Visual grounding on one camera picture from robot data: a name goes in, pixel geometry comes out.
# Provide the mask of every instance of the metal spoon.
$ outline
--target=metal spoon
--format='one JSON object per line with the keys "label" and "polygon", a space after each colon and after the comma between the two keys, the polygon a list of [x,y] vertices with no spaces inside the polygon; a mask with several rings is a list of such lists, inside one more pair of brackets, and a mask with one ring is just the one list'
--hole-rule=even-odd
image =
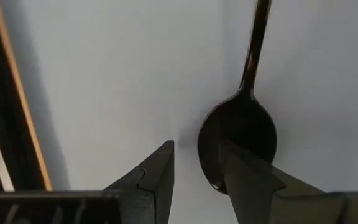
{"label": "metal spoon", "polygon": [[198,155],[209,183],[227,194],[219,164],[219,145],[230,140],[271,163],[277,136],[272,118],[254,96],[254,82],[271,0],[258,0],[254,26],[239,91],[206,117],[198,136]]}

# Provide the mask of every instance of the spoon handle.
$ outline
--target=spoon handle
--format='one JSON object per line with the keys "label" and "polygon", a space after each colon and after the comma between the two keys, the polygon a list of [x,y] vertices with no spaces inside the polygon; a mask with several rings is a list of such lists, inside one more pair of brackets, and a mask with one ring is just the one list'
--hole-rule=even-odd
{"label": "spoon handle", "polygon": [[272,0],[258,0],[255,10],[254,26],[252,28],[246,64],[239,87],[240,91],[245,91],[245,93],[250,95],[253,94],[256,70],[259,62],[262,42],[264,41],[271,3]]}

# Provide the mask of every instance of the white background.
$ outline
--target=white background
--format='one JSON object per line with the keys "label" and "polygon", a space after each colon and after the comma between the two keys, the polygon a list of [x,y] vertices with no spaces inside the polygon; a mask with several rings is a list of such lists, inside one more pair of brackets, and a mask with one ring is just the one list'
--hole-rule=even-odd
{"label": "white background", "polygon": [[[55,189],[102,189],[173,139],[170,222],[237,223],[196,137],[239,85],[253,1],[1,4]],[[358,190],[358,1],[274,1],[255,88],[277,126],[277,167]]]}

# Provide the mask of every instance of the black metal part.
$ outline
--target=black metal part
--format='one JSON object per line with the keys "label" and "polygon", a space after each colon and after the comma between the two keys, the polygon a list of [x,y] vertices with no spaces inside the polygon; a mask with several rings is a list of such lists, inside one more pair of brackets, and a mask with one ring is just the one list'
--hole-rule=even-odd
{"label": "black metal part", "polygon": [[174,182],[167,141],[102,191],[0,193],[0,223],[166,224]]}
{"label": "black metal part", "polygon": [[358,224],[358,192],[324,193],[230,141],[219,155],[239,224]]}
{"label": "black metal part", "polygon": [[230,140],[271,163],[277,146],[273,119],[255,99],[253,88],[271,0],[258,0],[249,51],[239,91],[215,107],[198,135],[198,155],[209,183],[227,194],[219,165],[219,144]]}
{"label": "black metal part", "polygon": [[40,164],[1,37],[0,150],[16,190],[45,190]]}

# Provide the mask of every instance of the wooden edge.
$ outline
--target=wooden edge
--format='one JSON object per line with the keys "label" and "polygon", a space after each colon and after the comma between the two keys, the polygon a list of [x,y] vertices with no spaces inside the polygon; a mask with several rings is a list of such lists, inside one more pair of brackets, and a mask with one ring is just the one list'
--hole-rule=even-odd
{"label": "wooden edge", "polygon": [[19,70],[17,69],[17,65],[16,65],[13,49],[12,49],[12,46],[11,46],[11,42],[9,41],[9,35],[7,33],[7,29],[6,29],[6,26],[5,26],[5,23],[4,23],[4,17],[2,15],[1,7],[0,7],[0,37],[1,37],[1,41],[2,41],[2,46],[4,48],[4,51],[6,53],[6,57],[8,59],[9,67],[10,67],[12,75],[13,75],[16,90],[17,90],[17,92],[19,94],[19,98],[20,98],[21,105],[22,105],[22,108],[23,108],[25,120],[26,120],[27,125],[29,127],[31,140],[32,140],[32,143],[34,145],[35,154],[36,154],[37,159],[38,159],[38,163],[39,163],[39,166],[40,166],[40,171],[41,171],[41,174],[42,174],[42,178],[43,178],[44,183],[45,183],[45,188],[47,190],[52,190],[52,185],[50,183],[50,179],[49,179],[49,175],[48,175],[47,168],[46,168],[46,165],[45,165],[44,157],[42,156],[40,144],[38,142],[37,134],[36,134],[35,129],[34,129],[34,123],[33,123],[32,118],[31,118],[31,114],[30,114],[30,110],[29,110],[29,107],[28,107],[28,104],[27,104],[27,100],[25,98],[22,82],[20,80]]}

